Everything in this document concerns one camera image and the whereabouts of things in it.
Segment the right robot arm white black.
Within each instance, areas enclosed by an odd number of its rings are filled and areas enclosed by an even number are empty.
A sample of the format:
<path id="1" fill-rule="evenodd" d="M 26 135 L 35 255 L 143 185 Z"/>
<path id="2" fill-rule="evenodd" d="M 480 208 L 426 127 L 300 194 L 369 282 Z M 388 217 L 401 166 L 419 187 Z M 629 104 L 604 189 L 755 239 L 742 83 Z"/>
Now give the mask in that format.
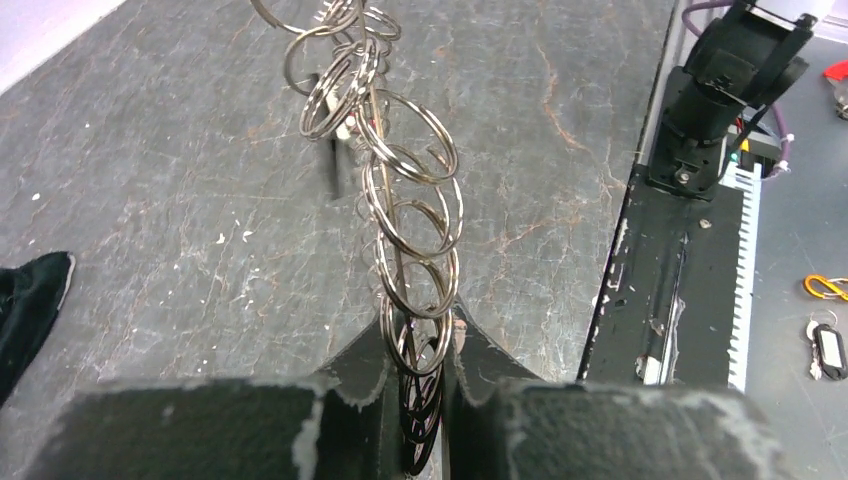
<path id="1" fill-rule="evenodd" d="M 807 70 L 801 49 L 818 22 L 754 1 L 723 1 L 722 17 L 698 34 L 671 69 L 648 161 L 648 181 L 709 201 L 731 157 L 769 108 Z"/>

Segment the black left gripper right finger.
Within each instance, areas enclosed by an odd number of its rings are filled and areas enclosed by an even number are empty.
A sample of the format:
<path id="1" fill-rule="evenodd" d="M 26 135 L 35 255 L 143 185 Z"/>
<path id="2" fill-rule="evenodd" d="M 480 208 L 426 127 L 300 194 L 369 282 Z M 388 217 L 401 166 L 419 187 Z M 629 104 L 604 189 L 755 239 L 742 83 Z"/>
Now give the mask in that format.
<path id="1" fill-rule="evenodd" d="M 449 479 L 788 479 L 765 417 L 729 389 L 551 383 L 453 309 Z"/>

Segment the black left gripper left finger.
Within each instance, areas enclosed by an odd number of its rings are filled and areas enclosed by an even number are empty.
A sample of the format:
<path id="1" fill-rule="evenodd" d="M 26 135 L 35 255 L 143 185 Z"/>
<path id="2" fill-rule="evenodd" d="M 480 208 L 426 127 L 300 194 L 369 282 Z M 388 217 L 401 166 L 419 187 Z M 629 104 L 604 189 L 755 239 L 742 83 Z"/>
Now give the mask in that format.
<path id="1" fill-rule="evenodd" d="M 77 394 L 30 479 L 399 479 L 397 380 L 371 323 L 311 374 L 127 379 Z"/>

